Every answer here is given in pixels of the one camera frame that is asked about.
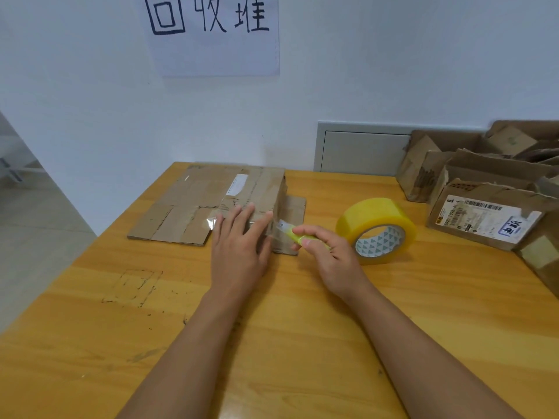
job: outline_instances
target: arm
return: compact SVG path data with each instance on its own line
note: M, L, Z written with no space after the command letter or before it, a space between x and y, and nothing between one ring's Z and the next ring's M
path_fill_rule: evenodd
M303 240L318 262L325 285L363 323L412 419L522 418L376 289L344 238L311 225L293 232L315 235L332 247L328 251L319 241Z
M212 285L188 324L118 414L118 419L205 418L225 344L239 310L264 274L272 241L258 239L271 213L243 234L254 212L237 206L227 219L219 216L212 237Z

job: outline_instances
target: white label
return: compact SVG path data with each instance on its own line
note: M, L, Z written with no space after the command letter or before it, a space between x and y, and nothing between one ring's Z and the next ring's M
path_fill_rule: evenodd
M226 196L233 196L235 197L237 194L241 192L244 187L245 182L247 182L248 175L241 175L238 174L233 179L233 183L225 193Z
M531 212L525 218L519 207L447 196L436 224L516 244L540 215Z

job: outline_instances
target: left hand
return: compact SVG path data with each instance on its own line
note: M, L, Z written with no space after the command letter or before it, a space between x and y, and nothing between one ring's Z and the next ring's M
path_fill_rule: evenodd
M244 233L253 213L254 204L250 203L245 210L240 205L235 206L227 219L221 214L216 218L212 236L210 291L221 299L244 302L268 267L272 238L265 238L260 253L257 253L256 245L273 213L267 212Z

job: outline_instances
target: wooden table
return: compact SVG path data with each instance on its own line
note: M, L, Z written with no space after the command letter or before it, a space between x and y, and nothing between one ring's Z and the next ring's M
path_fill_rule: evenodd
M210 245L126 238L186 163L173 164L0 338L0 417L113 417L210 284ZM559 415L559 302L511 253L423 226L391 177L288 171L305 222L334 228L389 197L418 225L409 253L366 267L412 320L527 418ZM406 417L385 371L307 253L273 255L235 324L213 416Z

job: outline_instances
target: tape core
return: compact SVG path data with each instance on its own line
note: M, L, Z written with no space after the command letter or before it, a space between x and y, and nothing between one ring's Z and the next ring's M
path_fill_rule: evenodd
M397 249L406 238L406 231L398 225L377 225L367 229L360 236L375 229L386 227L384 232L370 238L359 238L355 242L355 251L361 257L375 258L384 256Z

